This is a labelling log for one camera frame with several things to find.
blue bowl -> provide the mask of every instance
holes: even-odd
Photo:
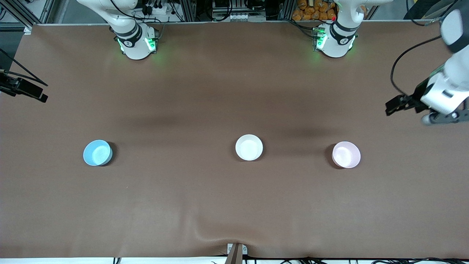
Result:
[[[104,140],[95,140],[89,143],[83,151],[83,160],[90,166],[101,166],[108,163],[113,157],[113,150]]]

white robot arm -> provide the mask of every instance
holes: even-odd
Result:
[[[319,26],[316,49],[332,58],[344,56],[355,40],[355,32],[364,18],[361,5],[382,5],[393,0],[334,0],[339,7],[337,19]]]
[[[123,53],[132,60],[141,60],[156,52],[158,31],[144,23],[138,23],[126,11],[137,5],[137,0],[78,0],[78,2],[106,20],[121,46]]]
[[[441,38],[453,55],[430,77],[417,86],[412,95],[399,95],[386,103],[386,114],[415,108],[425,125],[469,121],[466,100],[469,97],[469,5],[449,13],[441,23]]]

wire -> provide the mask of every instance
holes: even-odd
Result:
[[[409,12],[409,1],[406,0],[406,9],[407,9],[407,13]],[[413,18],[410,18],[410,20],[412,21],[412,23],[416,24],[417,26],[421,26],[421,27],[424,27],[425,24],[419,24],[417,22],[415,22],[415,20]]]
[[[305,31],[303,31],[303,29],[305,29],[305,30],[312,30],[312,29],[313,29],[312,27],[310,28],[310,27],[302,26],[302,25],[298,24],[297,22],[295,22],[295,21],[293,21],[293,20],[290,20],[290,19],[288,19],[288,18],[282,18],[282,19],[280,19],[280,20],[281,20],[281,21],[287,21],[287,22],[289,22],[290,24],[296,26],[305,36],[307,36],[307,37],[309,37],[309,38],[312,38],[312,39],[315,38],[314,36],[312,36],[312,35],[306,33]]]
[[[27,68],[25,68],[23,65],[21,65],[21,63],[19,63],[17,60],[15,60],[13,57],[11,57],[10,55],[8,55],[8,53],[6,53],[3,49],[0,48],[0,52],[2,52],[6,57],[8,57],[11,61],[13,61],[14,63],[16,63],[18,66],[21,67],[21,69],[25,70],[27,73],[29,73],[31,76],[34,77],[34,79],[32,78],[28,78],[28,79],[32,79],[42,85],[45,85],[45,86],[48,86],[45,82],[43,82],[41,79],[39,79],[36,75],[34,75],[32,72],[30,72]]]
[[[12,72],[12,71],[9,71],[9,70],[2,70],[4,73],[6,74],[11,74],[11,75],[15,75],[15,76],[18,76],[18,77],[21,77],[21,78],[25,78],[25,79],[29,79],[29,80],[32,80],[32,81],[38,81],[36,80],[35,78],[33,77],[29,77],[27,75],[24,75],[24,74],[21,74],[21,73],[16,73],[16,72]]]
[[[227,0],[227,13],[226,15],[222,18],[222,19],[216,19],[216,18],[213,18],[210,14],[209,14],[209,10],[212,9],[212,7],[210,6],[210,8],[207,8],[207,3],[210,2],[211,0],[205,0],[205,3],[204,3],[204,9],[205,9],[205,14],[207,15],[207,17],[211,20],[211,21],[215,21],[215,22],[220,22],[220,21],[223,21],[227,18],[230,17],[231,15],[231,12],[233,11],[233,3],[231,2],[231,0]]]
[[[161,28],[161,31],[158,34],[158,40],[163,36],[163,31],[165,30],[165,25],[166,24],[163,24],[163,27]]]
[[[133,18],[133,19],[135,19],[135,20],[142,20],[142,21],[145,21],[145,18],[136,17],[136,16],[131,16],[131,15],[128,15],[128,14],[124,13],[122,10],[120,10],[120,9],[117,7],[117,5],[114,3],[113,0],[110,0],[110,1],[111,1],[111,3],[113,4],[113,6],[117,9],[117,11],[119,11],[119,12],[120,12],[121,14],[123,14],[124,16],[131,17],[131,18]],[[157,22],[157,21],[158,21],[159,23],[161,23],[161,21],[160,21],[159,19],[157,19],[157,18],[148,18],[148,20],[150,20],[150,19],[153,19],[154,22]]]
[[[429,40],[426,40],[424,42],[420,42],[419,44],[416,44],[416,45],[413,45],[412,47],[408,48],[406,51],[404,51],[401,55],[399,55],[399,57],[397,57],[397,59],[394,61],[394,64],[393,64],[393,67],[391,68],[391,75],[390,75],[390,78],[391,78],[391,83],[393,84],[394,88],[400,92],[402,95],[405,95],[407,96],[407,94],[405,92],[403,92],[399,87],[397,87],[397,84],[394,82],[394,69],[396,68],[396,64],[397,62],[409,51],[413,50],[414,48],[416,47],[420,47],[421,45],[424,45],[424,44],[427,44],[429,42],[432,42],[432,41],[435,41],[437,39],[441,38],[441,35],[438,36],[438,37],[434,37],[434,38],[431,38]]]
[[[441,13],[441,15],[439,16],[439,18],[442,18],[442,17],[446,14],[446,12],[448,12],[448,11],[454,6],[454,4],[455,4],[457,1],[458,1],[458,0],[454,0],[454,2],[453,2],[451,5],[449,5],[448,8],[446,8],[446,10],[445,10],[443,13]]]
[[[173,9],[174,13],[176,14],[177,18],[179,18],[179,20],[181,22],[184,22],[184,19],[181,17],[181,15],[179,14],[179,12],[177,11],[176,9],[176,5],[174,4],[174,2],[172,0],[168,1],[169,5],[171,6],[171,8]]]
[[[248,4],[248,0],[244,0],[244,5],[245,5],[247,8],[249,8],[249,9],[251,9],[251,10],[253,10],[253,11],[260,11],[260,10],[262,10],[262,9],[265,8],[265,2],[264,2],[264,6],[261,6],[261,7],[259,7],[259,6],[258,6],[258,7],[252,7],[252,6],[250,6],[250,5]]]

cable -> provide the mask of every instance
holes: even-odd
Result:
[[[223,21],[227,18],[230,17],[231,15],[231,12],[233,11],[233,3],[231,2],[231,0],[227,0],[227,13],[226,15],[222,18],[222,19],[216,19],[216,18],[213,18],[210,14],[209,14],[209,10],[212,9],[212,7],[210,6],[210,8],[207,8],[207,3],[210,2],[211,0],[205,0],[205,3],[204,3],[204,9],[205,9],[205,14],[207,15],[207,17],[211,20],[211,21],[215,21],[215,22],[220,22],[220,21]]]
[[[110,0],[110,1],[111,1],[111,3],[113,4],[113,6],[117,9],[117,11],[119,11],[119,12],[120,12],[121,14],[123,14],[124,16],[131,17],[131,18],[133,18],[133,19],[135,19],[135,20],[142,20],[142,21],[145,21],[145,18],[136,17],[136,16],[131,16],[131,15],[128,15],[128,14],[124,13],[122,10],[120,10],[120,9],[117,7],[117,5],[114,3],[113,0]],[[148,20],[150,20],[150,19],[153,19],[154,22],[157,22],[157,21],[158,21],[159,23],[161,23],[161,21],[160,21],[159,19],[157,19],[157,18],[148,18]]]
[[[179,12],[177,11],[176,9],[176,5],[174,4],[174,2],[172,0],[169,0],[168,1],[169,5],[171,6],[171,8],[173,9],[174,13],[176,14],[177,18],[179,18],[179,20],[181,22],[184,22],[184,19],[181,17],[181,15],[179,14]]]
[[[397,62],[398,62],[407,52],[413,50],[413,49],[416,48],[416,47],[420,47],[421,45],[424,45],[424,44],[427,44],[427,43],[432,42],[432,41],[434,41],[434,40],[437,40],[437,39],[439,39],[439,38],[441,38],[441,35],[438,36],[438,37],[434,37],[434,38],[431,38],[431,39],[429,39],[429,40],[426,40],[426,41],[424,41],[424,42],[420,42],[419,44],[413,45],[412,47],[410,47],[410,48],[408,48],[406,51],[404,51],[401,55],[399,55],[399,57],[397,57],[397,59],[394,61],[393,67],[391,68],[391,76],[390,76],[390,78],[391,78],[391,83],[393,84],[394,88],[395,88],[398,92],[400,92],[402,95],[407,96],[407,94],[406,94],[405,92],[403,92],[399,87],[397,87],[397,84],[394,82],[394,69],[396,68]]]
[[[41,79],[39,79],[36,75],[34,75],[32,72],[30,72],[27,68],[25,68],[23,65],[21,65],[21,63],[19,63],[17,60],[15,60],[14,58],[12,58],[10,55],[8,55],[8,53],[6,53],[3,49],[0,48],[0,52],[2,52],[6,57],[8,57],[11,61],[13,61],[14,63],[16,63],[18,66],[21,67],[21,69],[25,70],[27,73],[29,73],[31,76],[33,76],[35,79],[34,81],[42,84],[42,85],[45,85],[45,86],[48,86],[45,82],[43,82]]]
[[[441,15],[439,16],[439,18],[442,18],[442,17],[446,14],[446,12],[448,12],[448,11],[454,6],[454,4],[455,4],[457,1],[458,1],[458,0],[454,0],[454,2],[453,2],[451,5],[449,5],[448,8],[446,8],[446,10],[445,10],[443,13],[441,13]]]
[[[161,31],[158,34],[158,40],[163,36],[163,31],[165,30],[165,25],[166,24],[163,24],[163,27],[161,28]]]
[[[409,12],[409,1],[406,0],[406,8],[407,8],[407,13]],[[425,24],[419,24],[417,22],[415,22],[415,20],[413,18],[410,18],[410,20],[412,21],[412,23],[416,24],[417,26],[421,26],[421,27],[424,27]]]
[[[309,29],[309,30],[311,30],[312,28],[306,28],[306,27],[304,27],[304,26],[301,26],[301,25],[299,25],[297,22],[295,22],[295,21],[293,21],[293,20],[290,20],[290,19],[288,19],[288,18],[282,18],[281,21],[288,21],[290,24],[296,26],[296,27],[301,31],[301,33],[303,33],[305,36],[307,36],[307,37],[309,37],[309,38],[312,38],[312,39],[314,38],[312,35],[310,35],[310,34],[308,34],[308,33],[306,33],[306,32],[303,31],[303,29]]]
[[[21,74],[21,73],[12,72],[12,71],[9,71],[9,70],[1,70],[1,71],[3,71],[6,74],[15,75],[15,76],[18,76],[18,77],[21,77],[21,78],[24,78],[24,79],[29,79],[29,80],[32,80],[32,81],[35,81],[35,82],[38,81],[33,77],[29,77],[29,76]]]
[[[244,5],[245,5],[247,8],[251,9],[252,11],[260,11],[260,10],[262,10],[262,9],[265,9],[265,2],[264,2],[264,6],[261,6],[261,7],[252,7],[252,6],[248,5],[248,0],[244,0]]]

green led light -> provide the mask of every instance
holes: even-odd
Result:
[[[146,42],[148,48],[151,51],[155,50],[155,41],[154,40],[145,38],[145,42]]]
[[[327,34],[324,33],[324,34],[322,35],[322,37],[319,38],[319,40],[318,40],[317,48],[319,48],[319,49],[324,48],[324,43],[325,43],[326,40],[327,40]]]

